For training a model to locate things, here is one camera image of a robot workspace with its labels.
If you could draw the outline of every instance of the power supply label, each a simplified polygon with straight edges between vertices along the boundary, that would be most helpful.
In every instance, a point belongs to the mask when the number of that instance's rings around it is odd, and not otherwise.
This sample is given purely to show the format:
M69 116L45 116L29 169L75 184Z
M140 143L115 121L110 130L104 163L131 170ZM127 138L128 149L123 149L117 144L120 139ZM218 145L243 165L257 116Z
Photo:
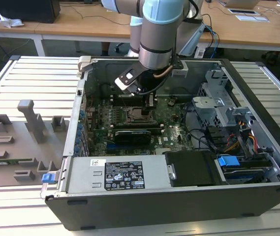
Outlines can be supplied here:
M105 163L105 189L145 188L142 161Z

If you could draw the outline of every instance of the circuit board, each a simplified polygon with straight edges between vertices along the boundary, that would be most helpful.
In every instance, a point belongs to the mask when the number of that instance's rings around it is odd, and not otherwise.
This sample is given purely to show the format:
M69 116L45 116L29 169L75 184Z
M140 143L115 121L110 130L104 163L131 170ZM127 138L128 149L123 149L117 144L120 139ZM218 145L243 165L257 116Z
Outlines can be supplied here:
M193 145L183 126L185 103L172 102L172 98L157 99L157 107L146 116L141 116L141 107L114 105L110 100L101 100L89 108L90 156L158 155L166 151L193 150ZM118 147L114 140L113 124L116 126L138 124L161 127L159 134L152 132L147 145L124 145Z

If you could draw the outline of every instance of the motherboard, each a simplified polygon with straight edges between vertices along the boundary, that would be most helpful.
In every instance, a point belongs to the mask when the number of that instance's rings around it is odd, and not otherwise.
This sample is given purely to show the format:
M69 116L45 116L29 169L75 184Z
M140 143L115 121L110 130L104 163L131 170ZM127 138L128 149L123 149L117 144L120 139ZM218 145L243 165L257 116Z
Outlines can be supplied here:
M86 104L90 156L160 155L193 150L185 125L187 102L157 98L157 107L145 114L141 101L111 97Z

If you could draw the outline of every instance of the computer case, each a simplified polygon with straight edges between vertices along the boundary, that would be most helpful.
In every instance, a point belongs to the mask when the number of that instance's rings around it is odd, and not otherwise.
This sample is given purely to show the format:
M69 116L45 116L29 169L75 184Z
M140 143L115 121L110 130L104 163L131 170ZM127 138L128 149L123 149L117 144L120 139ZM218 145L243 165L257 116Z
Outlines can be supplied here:
M10 19L53 23L59 12L58 0L0 0L0 14Z

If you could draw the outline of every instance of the blue release latch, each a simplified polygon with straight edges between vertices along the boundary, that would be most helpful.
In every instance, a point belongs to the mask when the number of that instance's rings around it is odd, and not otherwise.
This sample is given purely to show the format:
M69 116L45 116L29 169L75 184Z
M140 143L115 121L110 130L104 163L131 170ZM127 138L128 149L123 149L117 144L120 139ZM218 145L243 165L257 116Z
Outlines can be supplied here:
M218 162L220 166L240 166L236 156L220 156Z
M42 183L56 183L57 181L55 180L55 173L46 173L42 176L41 182Z

